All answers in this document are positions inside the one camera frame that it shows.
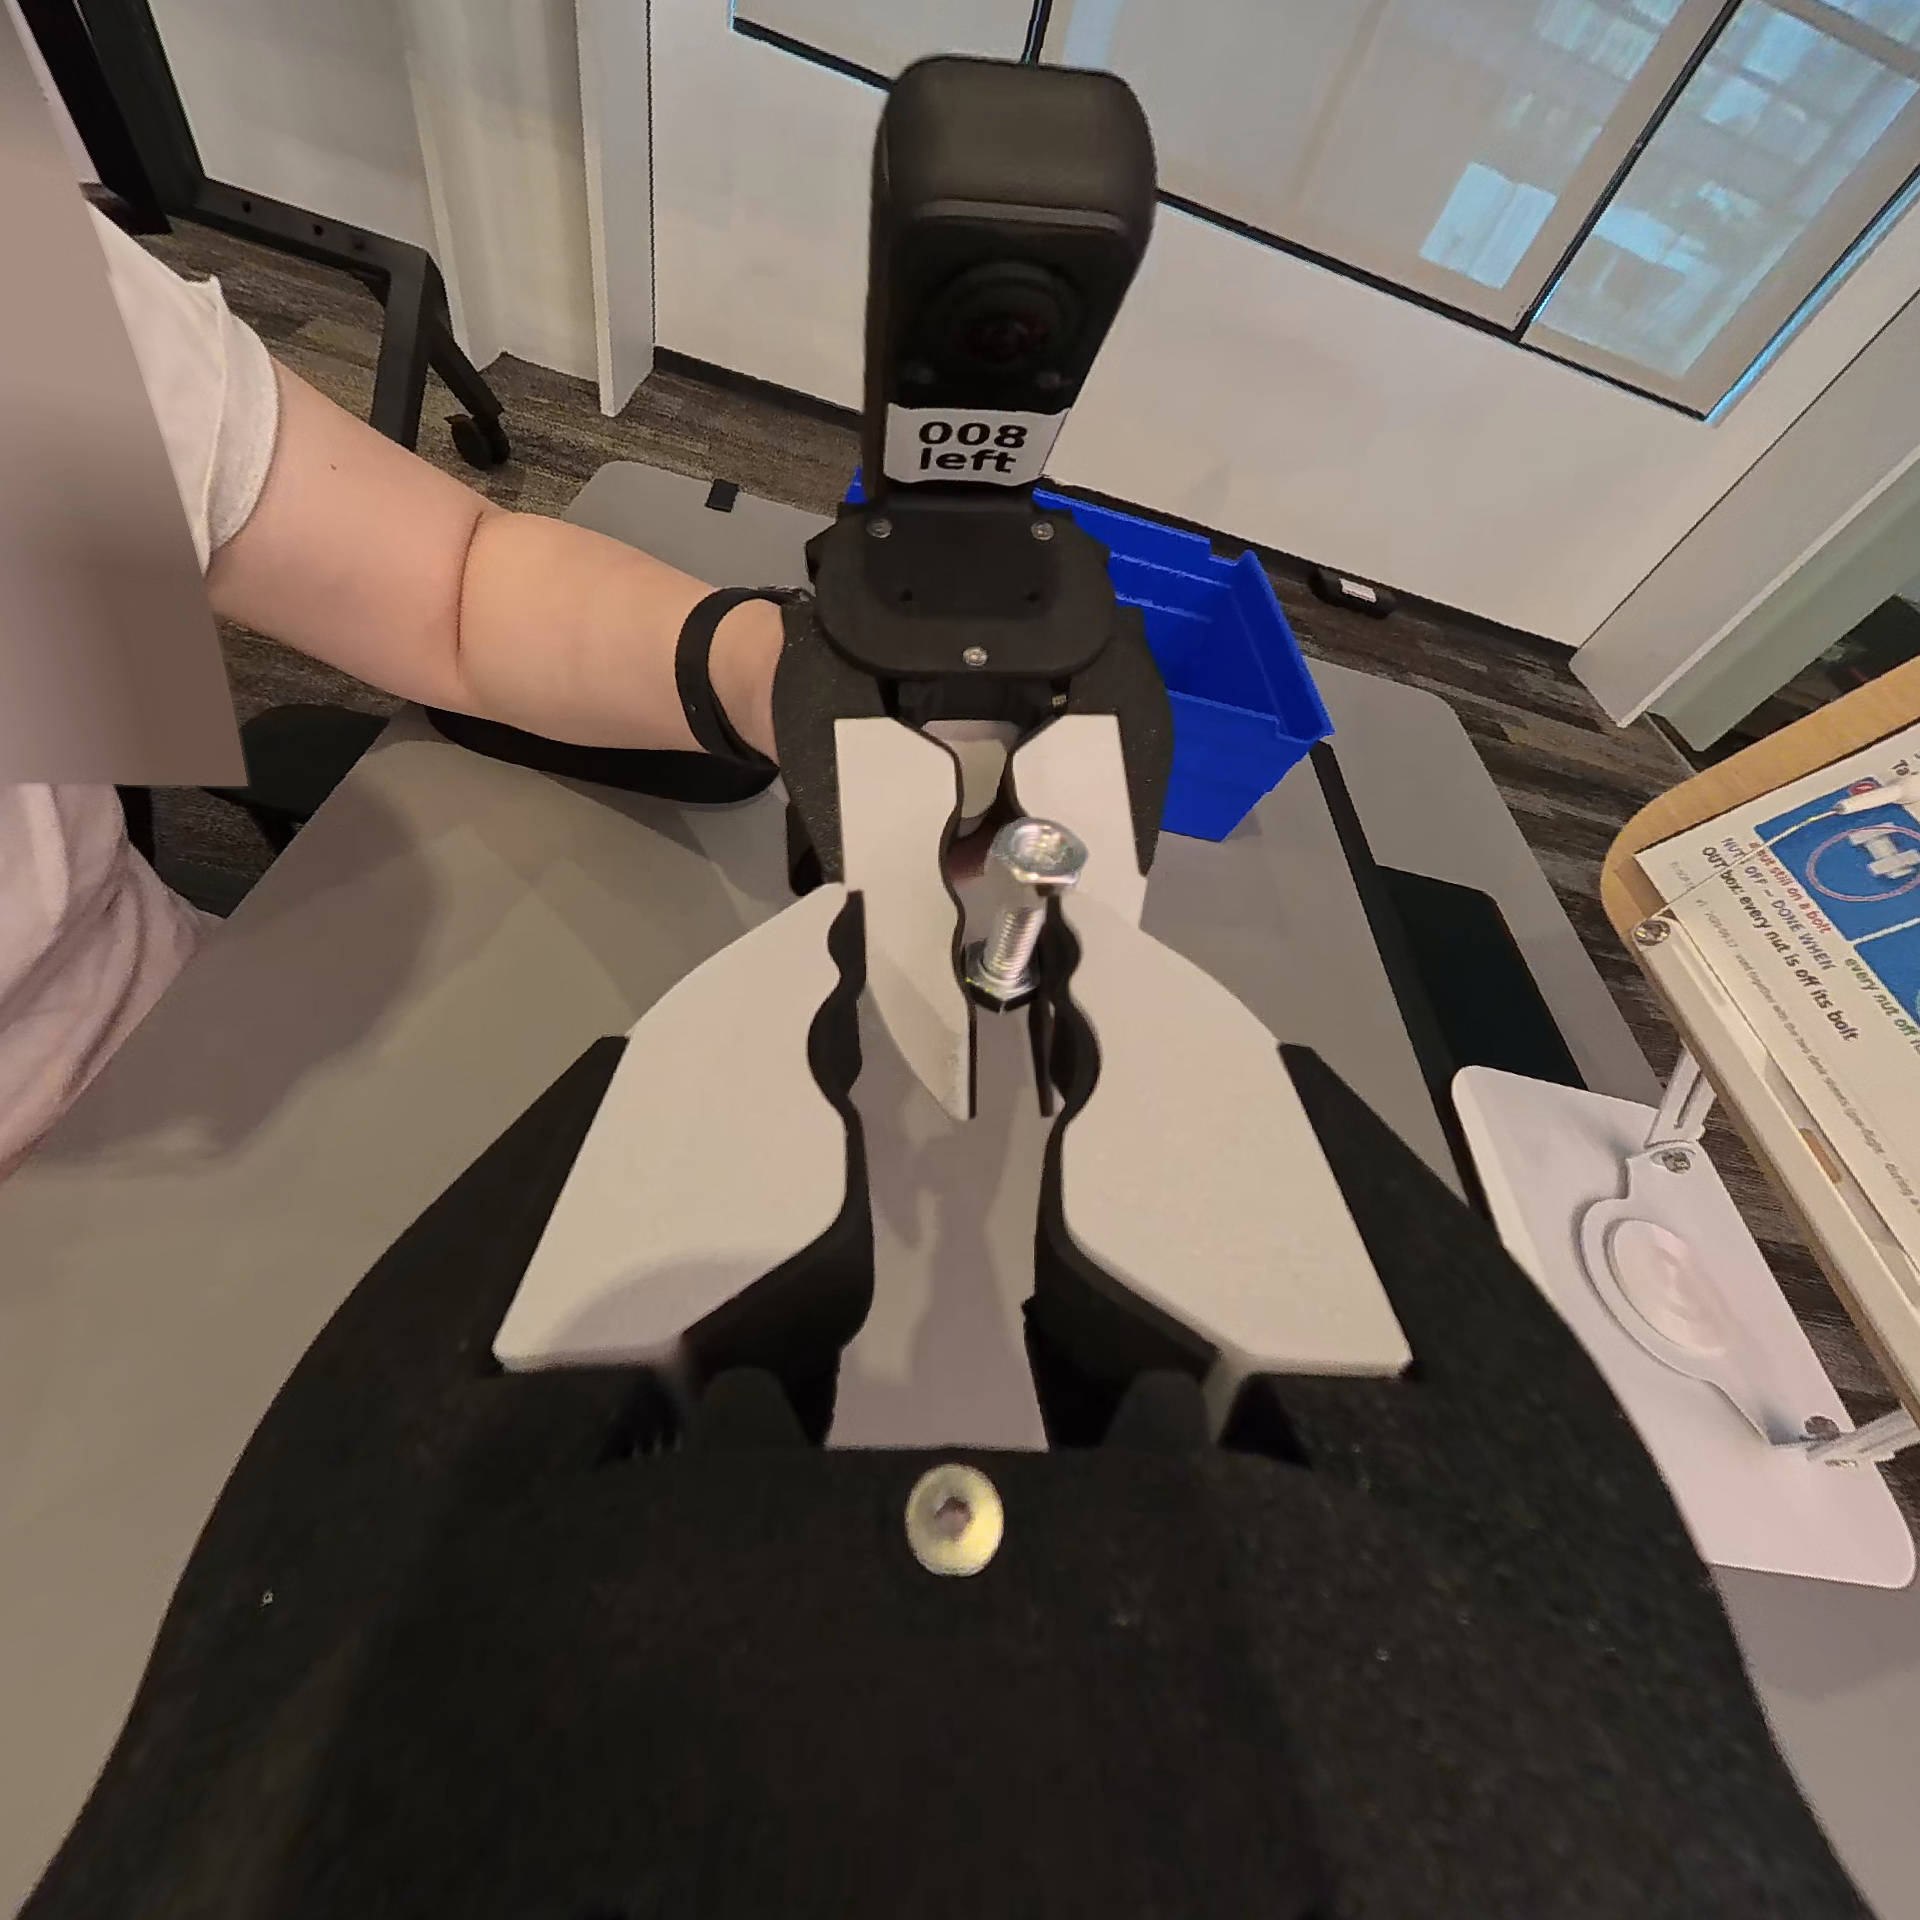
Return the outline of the wooden board document stand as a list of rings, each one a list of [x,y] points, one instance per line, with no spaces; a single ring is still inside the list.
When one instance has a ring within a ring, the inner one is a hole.
[[[1597,1363],[1710,1566],[1906,1589],[1916,1547],[1882,1467],[1916,1446],[1918,1259],[1891,1234],[1728,1001],[1638,855],[1916,726],[1916,662],[1649,804],[1601,899],[1683,1042],[1656,1107],[1499,1068],[1453,1105],[1505,1249]],[[1722,1108],[1797,1221],[1898,1406],[1851,1424],[1715,1168]]]

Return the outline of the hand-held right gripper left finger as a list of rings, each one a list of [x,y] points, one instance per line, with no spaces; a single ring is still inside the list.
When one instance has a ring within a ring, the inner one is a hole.
[[[628,1031],[492,1339],[510,1375],[643,1369],[692,1408],[776,1381],[809,1443],[876,1293],[861,891],[822,884]]]

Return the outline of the large window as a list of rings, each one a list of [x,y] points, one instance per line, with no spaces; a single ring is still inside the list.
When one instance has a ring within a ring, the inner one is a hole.
[[[743,2],[864,84],[1119,75],[1165,204],[1694,418],[1916,204],[1914,2]]]

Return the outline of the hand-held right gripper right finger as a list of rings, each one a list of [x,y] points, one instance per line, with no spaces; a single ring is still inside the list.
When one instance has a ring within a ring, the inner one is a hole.
[[[1047,1443],[1172,1375],[1222,1435],[1251,1381],[1399,1381],[1413,1349],[1274,1034],[1094,897],[1038,948],[1057,1096],[1024,1345]]]

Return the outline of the large steel bolt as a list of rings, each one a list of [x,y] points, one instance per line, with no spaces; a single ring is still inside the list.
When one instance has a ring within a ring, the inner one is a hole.
[[[1033,862],[997,866],[997,914],[984,937],[965,953],[962,980],[982,1006],[1023,1004],[1038,984],[1038,953],[1052,881]]]

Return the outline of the person's left forearm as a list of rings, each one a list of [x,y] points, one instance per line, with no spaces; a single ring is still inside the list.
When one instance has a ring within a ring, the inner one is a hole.
[[[253,515],[212,610],[400,701],[585,749],[691,753],[677,678],[709,585],[599,532],[495,507],[276,367]]]

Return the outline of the large steel nut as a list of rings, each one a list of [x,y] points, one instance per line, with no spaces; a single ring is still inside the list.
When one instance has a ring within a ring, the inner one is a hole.
[[[1045,819],[1019,819],[997,831],[987,866],[1011,888],[1050,897],[1075,888],[1090,853],[1067,827]]]

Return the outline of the printed instruction poster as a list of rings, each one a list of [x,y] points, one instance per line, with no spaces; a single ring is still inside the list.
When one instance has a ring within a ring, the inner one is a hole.
[[[1638,855],[1718,989],[1918,1259],[1918,729]]]

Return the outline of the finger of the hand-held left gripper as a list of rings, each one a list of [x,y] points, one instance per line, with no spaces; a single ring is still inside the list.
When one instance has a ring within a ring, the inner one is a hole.
[[[1146,874],[1141,866],[1132,794],[1115,717],[1063,717],[1019,744],[1013,798],[1023,817],[1071,831],[1086,862],[1065,899],[1069,926],[1141,926]]]
[[[940,740],[891,717],[832,726],[841,874],[863,899],[866,989],[904,1066],[954,1121],[977,1115],[967,917],[949,879],[962,774]]]

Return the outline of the blue plastic bin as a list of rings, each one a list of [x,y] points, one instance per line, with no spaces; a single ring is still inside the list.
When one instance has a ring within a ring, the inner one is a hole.
[[[1333,715],[1252,553],[1220,558],[1201,534],[1069,493],[1042,489],[1037,507],[1107,553],[1117,612],[1165,685],[1159,820],[1135,837],[1137,870],[1150,874],[1165,833],[1224,840],[1333,737]]]

